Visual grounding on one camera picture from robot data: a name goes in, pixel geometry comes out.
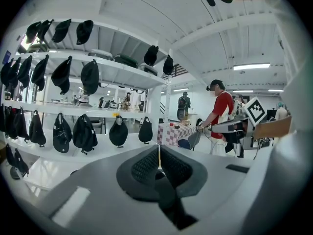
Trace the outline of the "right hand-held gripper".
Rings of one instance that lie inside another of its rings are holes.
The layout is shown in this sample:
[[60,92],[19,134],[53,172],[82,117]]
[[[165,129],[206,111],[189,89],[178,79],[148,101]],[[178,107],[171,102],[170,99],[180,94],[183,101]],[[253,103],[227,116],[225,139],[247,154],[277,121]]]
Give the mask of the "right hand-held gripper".
[[247,104],[241,107],[235,120],[229,120],[211,126],[214,133],[234,133],[239,132],[240,143],[244,150],[254,149],[254,132],[257,124],[266,116],[266,112],[258,97],[254,97]]

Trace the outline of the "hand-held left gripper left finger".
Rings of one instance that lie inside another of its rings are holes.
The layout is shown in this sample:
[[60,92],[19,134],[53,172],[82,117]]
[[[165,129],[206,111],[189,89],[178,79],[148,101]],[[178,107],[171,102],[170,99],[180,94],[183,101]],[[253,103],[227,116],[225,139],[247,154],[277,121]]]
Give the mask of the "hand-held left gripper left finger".
[[148,145],[91,162],[54,187],[39,204],[49,235],[171,235],[177,232],[154,193],[158,146]]

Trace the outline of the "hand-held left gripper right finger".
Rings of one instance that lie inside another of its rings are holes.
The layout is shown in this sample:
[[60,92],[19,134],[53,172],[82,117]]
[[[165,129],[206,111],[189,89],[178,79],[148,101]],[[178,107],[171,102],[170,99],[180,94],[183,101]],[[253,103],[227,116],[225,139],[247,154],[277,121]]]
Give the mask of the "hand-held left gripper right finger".
[[246,211],[237,194],[251,161],[162,145],[160,162],[173,201],[160,234],[243,234]]

